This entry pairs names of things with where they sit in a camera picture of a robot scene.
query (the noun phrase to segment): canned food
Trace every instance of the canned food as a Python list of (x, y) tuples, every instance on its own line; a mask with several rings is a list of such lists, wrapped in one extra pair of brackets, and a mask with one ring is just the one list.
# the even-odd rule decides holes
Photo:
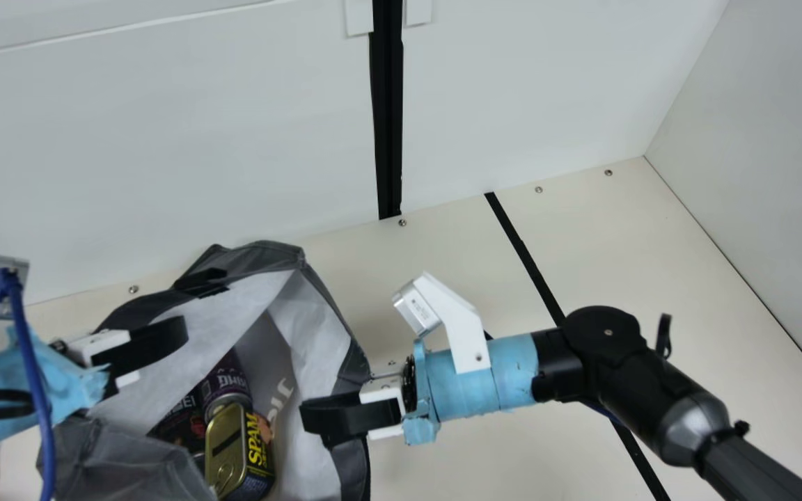
[(206, 481), (225, 501), (258, 501), (274, 485), (267, 420), (238, 403), (214, 415), (206, 428)]
[(223, 356), (198, 387), (203, 398), (203, 415), (206, 422), (211, 421), (219, 409), (233, 402), (252, 407), (249, 383), (233, 349)]
[(203, 470), (206, 456), (206, 422), (203, 419), (200, 390), (194, 388), (166, 413), (162, 421), (148, 434), (166, 442), (187, 448), (194, 462)]

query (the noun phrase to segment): black vertical strip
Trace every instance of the black vertical strip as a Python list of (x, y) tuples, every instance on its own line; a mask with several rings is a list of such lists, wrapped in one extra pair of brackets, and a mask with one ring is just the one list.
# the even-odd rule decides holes
[[(565, 314), (563, 313), (563, 309), (559, 306), (559, 302), (557, 302), (554, 297), (553, 291), (550, 291), (550, 286), (547, 285), (544, 276), (540, 273), (537, 263), (534, 263), (534, 257), (531, 257), (528, 247), (525, 247), (525, 242), (521, 240), (519, 233), (515, 231), (515, 226), (512, 225), (509, 216), (506, 215), (506, 211), (500, 204), (500, 200), (497, 199), (497, 195), (491, 191), (491, 193), (485, 193), (485, 198), (487, 199), (487, 203), (491, 206), (491, 209), (494, 210), (494, 216), (497, 217), (500, 227), (506, 232), (506, 237), (510, 240), (510, 244), (515, 248), (516, 254), (519, 255), (519, 260), (521, 260), (522, 265), (525, 266), (525, 270), (528, 271), (528, 276), (531, 277), (531, 282), (534, 283), (535, 288), (537, 288), (537, 293), (540, 294), (540, 298), (543, 299), (547, 311), (550, 312), (550, 317), (553, 317), (553, 321), (557, 326), (561, 326), (565, 320)], [(636, 464), (636, 469), (639, 470), (640, 475), (643, 476), (645, 485), (649, 487), (649, 491), (655, 496), (656, 501), (670, 501), (670, 497), (664, 490), (664, 486), (661, 485), (658, 475), (655, 475), (655, 470), (652, 469), (652, 464), (649, 464), (649, 460), (646, 459), (645, 454), (640, 450), (639, 444), (636, 443), (636, 439), (633, 437), (630, 430), (614, 422), (611, 422), (611, 424), (615, 427), (615, 431), (618, 433), (620, 440), (624, 442), (624, 448), (627, 449), (627, 453), (630, 454), (630, 459)]]
[(401, 115), (404, 106), (403, 0), (373, 0), (370, 99), (379, 219), (401, 214)]

